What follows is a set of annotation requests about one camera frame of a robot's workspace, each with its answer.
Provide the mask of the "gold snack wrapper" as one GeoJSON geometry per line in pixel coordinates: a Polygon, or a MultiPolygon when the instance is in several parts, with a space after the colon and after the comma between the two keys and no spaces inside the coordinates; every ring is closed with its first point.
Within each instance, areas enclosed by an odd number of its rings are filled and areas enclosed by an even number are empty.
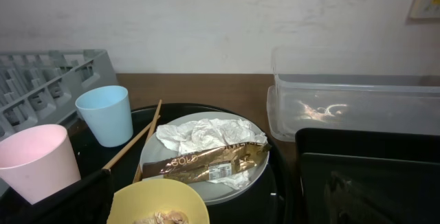
{"type": "Polygon", "coordinates": [[[144,163],[142,178],[162,176],[186,184],[217,180],[262,164],[270,149],[268,143],[256,142],[210,148],[162,161],[144,163]]]}

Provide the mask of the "white napkin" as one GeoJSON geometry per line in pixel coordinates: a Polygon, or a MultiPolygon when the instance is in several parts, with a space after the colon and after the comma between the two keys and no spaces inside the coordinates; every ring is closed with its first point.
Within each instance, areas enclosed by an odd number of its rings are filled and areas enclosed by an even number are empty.
{"type": "MultiPolygon", "coordinates": [[[[178,156],[244,142],[267,143],[266,135],[254,132],[252,123],[245,120],[202,119],[179,126],[161,125],[156,130],[156,137],[168,149],[176,150],[178,156]]],[[[247,186],[250,180],[246,170],[209,182],[224,183],[238,190],[247,186]]]]}

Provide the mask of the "pink plastic cup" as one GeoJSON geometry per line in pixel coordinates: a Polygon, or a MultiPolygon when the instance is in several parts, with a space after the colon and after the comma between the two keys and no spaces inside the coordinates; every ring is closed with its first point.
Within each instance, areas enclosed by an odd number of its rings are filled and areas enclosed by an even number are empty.
{"type": "Polygon", "coordinates": [[[67,129],[45,124],[4,139],[1,178],[31,204],[81,180],[67,129]]]}

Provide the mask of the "light blue plastic cup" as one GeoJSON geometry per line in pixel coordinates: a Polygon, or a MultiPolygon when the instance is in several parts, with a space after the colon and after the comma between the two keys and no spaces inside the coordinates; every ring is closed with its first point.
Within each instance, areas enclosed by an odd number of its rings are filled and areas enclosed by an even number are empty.
{"type": "Polygon", "coordinates": [[[90,90],[76,99],[76,108],[101,146],[124,144],[133,135],[128,90],[109,85],[90,90]]]}

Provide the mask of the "yellow bowl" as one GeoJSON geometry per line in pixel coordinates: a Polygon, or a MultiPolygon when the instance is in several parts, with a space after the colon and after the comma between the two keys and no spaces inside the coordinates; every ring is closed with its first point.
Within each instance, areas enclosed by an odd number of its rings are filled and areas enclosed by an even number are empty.
{"type": "Polygon", "coordinates": [[[185,183],[151,179],[131,184],[113,196],[108,223],[134,223],[155,213],[183,212],[190,223],[209,224],[203,199],[185,183]]]}

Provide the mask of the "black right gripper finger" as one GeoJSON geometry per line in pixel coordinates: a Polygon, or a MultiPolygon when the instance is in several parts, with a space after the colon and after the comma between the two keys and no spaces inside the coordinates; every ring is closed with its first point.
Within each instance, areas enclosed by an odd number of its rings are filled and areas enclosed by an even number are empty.
{"type": "Polygon", "coordinates": [[[99,170],[34,205],[12,191],[1,202],[1,224],[106,223],[113,203],[113,176],[99,170]]]}

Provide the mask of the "food scraps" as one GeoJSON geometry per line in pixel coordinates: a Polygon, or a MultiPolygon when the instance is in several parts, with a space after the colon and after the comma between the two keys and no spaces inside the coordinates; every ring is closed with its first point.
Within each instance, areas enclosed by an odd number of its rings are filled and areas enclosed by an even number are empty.
{"type": "Polygon", "coordinates": [[[153,216],[134,221],[133,224],[189,224],[188,217],[180,211],[156,212],[153,216]]]}

